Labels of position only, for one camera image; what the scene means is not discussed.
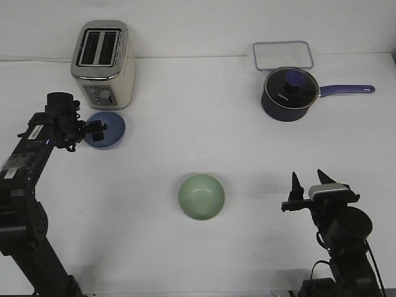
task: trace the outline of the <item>purple handle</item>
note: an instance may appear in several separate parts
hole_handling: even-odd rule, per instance
[[[326,97],[336,93],[367,93],[376,91],[372,85],[326,85],[321,87],[321,97]]]

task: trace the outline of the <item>purple lid handle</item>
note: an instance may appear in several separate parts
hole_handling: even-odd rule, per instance
[[[286,82],[293,87],[300,87],[305,83],[304,73],[299,69],[286,72]]]

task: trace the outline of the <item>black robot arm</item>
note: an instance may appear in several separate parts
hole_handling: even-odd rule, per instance
[[[317,240],[330,255],[329,265],[334,276],[305,280],[300,297],[380,297],[376,276],[366,253],[368,235],[372,231],[370,218],[361,210],[348,206],[359,200],[347,184],[340,184],[318,170],[320,185],[304,189],[293,173],[292,190],[282,211],[308,208],[318,229]]]
[[[86,133],[103,139],[106,125],[78,120],[79,102],[68,93],[47,95],[45,112],[35,113],[0,171],[0,250],[11,256],[42,297],[81,297],[46,238],[47,215],[35,186],[54,147],[75,150]]]

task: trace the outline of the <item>toaster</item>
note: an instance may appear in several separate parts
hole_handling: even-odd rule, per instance
[[[124,23],[94,20],[82,27],[71,74],[92,108],[116,110],[127,106],[135,71],[136,62]]]

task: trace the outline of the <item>black cable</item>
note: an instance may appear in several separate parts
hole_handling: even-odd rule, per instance
[[[319,264],[319,263],[326,264],[326,265],[330,265],[330,262],[327,262],[327,261],[325,261],[325,260],[316,261],[316,263],[314,264],[314,266],[312,267],[312,270],[311,270],[311,281],[312,281],[312,276],[313,276],[313,274],[314,274],[315,266],[316,266],[317,264]]]
[[[375,260],[375,258],[374,258],[374,254],[372,253],[372,250],[371,250],[371,248],[370,248],[370,245],[369,245],[369,243],[368,243],[367,241],[366,241],[366,244],[367,244],[368,251],[369,251],[369,253],[370,253],[371,259],[372,259],[372,263],[374,264],[374,268],[376,269],[378,281],[379,281],[379,284],[380,284],[381,290],[382,290],[382,295],[383,295],[384,297],[386,297],[386,292],[385,292],[384,284],[382,283],[381,275],[379,274],[379,270],[378,270],[377,262],[376,262],[376,260]]]

